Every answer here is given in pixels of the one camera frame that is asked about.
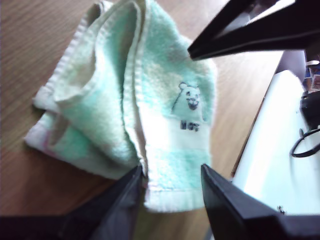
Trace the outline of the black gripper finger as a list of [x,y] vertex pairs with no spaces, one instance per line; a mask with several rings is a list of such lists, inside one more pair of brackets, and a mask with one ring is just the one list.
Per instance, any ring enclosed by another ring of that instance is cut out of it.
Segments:
[[280,214],[250,197],[208,165],[201,166],[205,209],[215,240],[279,240]]
[[132,240],[142,195],[142,166],[130,170],[110,188],[70,212],[63,240]]
[[295,0],[271,13],[254,15],[258,7],[272,10],[278,0],[254,0],[214,39],[190,54],[194,61],[256,51],[305,50],[313,55],[320,51],[320,2]]
[[189,46],[189,54],[195,54],[199,47],[217,37],[220,32],[242,14],[253,2],[254,0],[230,0]]

